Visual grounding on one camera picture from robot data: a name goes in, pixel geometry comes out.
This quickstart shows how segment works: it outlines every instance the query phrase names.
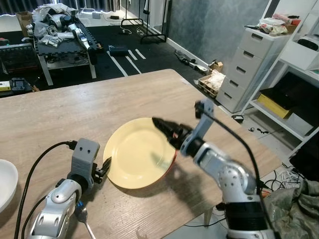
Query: clothing rack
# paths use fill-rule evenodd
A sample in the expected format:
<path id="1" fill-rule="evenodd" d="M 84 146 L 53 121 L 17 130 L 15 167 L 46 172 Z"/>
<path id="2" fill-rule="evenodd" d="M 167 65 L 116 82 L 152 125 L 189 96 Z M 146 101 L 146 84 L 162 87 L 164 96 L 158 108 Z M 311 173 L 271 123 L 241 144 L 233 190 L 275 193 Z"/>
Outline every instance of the clothing rack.
<path id="1" fill-rule="evenodd" d="M 128 0 L 125 1 L 125 19 L 123 19 L 121 21 L 121 27 L 123 27 L 123 22 L 125 21 L 129 21 L 132 25 L 143 25 L 144 26 L 144 21 L 143 19 L 141 19 L 141 0 L 139 0 L 139 17 L 138 18 L 127 18 L 127 12 L 128 12 Z M 147 22 L 146 22 L 146 34 L 144 36 L 141 37 L 140 43 L 143 44 L 143 40 L 146 39 L 147 37 L 154 37 L 157 36 L 159 37 L 159 39 L 162 42 L 166 42 L 167 36 L 165 34 L 163 34 L 163 28 L 164 28 L 164 20 L 165 20 L 165 10 L 166 10 L 166 2 L 167 0 L 165 0 L 165 4 L 164 4 L 164 13 L 163 13 L 163 20 L 162 20 L 162 24 L 161 24 L 161 33 L 157 33 L 156 31 L 154 31 L 153 29 L 149 28 L 149 14 L 147 14 Z"/>

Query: floor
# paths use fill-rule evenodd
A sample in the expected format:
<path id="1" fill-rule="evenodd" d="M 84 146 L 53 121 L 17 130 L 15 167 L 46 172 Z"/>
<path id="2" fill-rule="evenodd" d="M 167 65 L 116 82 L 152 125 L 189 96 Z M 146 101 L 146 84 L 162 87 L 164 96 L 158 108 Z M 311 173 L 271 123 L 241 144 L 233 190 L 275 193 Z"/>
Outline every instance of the floor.
<path id="1" fill-rule="evenodd" d="M 120 17 L 124 16 L 122 11 L 117 11 L 115 13 Z M 80 14 L 79 18 L 87 27 L 93 26 L 105 26 L 105 25 L 119 25 L 121 20 L 110 20 L 108 19 L 109 14 L 104 15 L 101 19 L 92 19 L 88 14 Z M 9 31 L 19 31 L 20 26 L 15 16 L 2 16 L 0 17 L 0 33 L 1 32 L 9 32 Z M 225 108 L 221 107 L 225 112 L 231 115 Z M 248 109 L 245 112 L 245 120 L 242 123 L 242 126 L 247 130 L 254 128 L 254 131 L 251 132 L 254 134 L 261 143 L 268 146 L 278 157 L 282 160 L 282 162 L 290 166 L 286 155 L 292 150 L 294 146 L 296 146 L 299 141 L 294 138 L 291 134 L 282 129 L 279 125 L 274 123 L 272 120 L 268 119 L 262 113 L 256 111 L 255 109 Z M 257 129 L 261 131 L 268 131 L 268 133 L 260 133 Z M 277 169 L 277 172 L 284 170 L 283 167 Z M 263 180 L 273 179 L 274 173 L 270 173 Z M 210 223 L 217 222 L 220 219 L 223 219 L 223 212 L 217 211 L 215 208 L 213 209 L 213 214 L 211 216 Z M 191 222 L 188 223 L 189 226 L 197 226 L 203 224 L 203 215 L 195 218 Z M 187 227 L 183 226 L 177 229 L 175 232 L 166 236 L 166 239 L 192 239 L 192 238 L 226 238 L 227 233 L 227 224 L 226 221 L 223 220 L 219 223 L 216 223 L 210 227 Z"/>

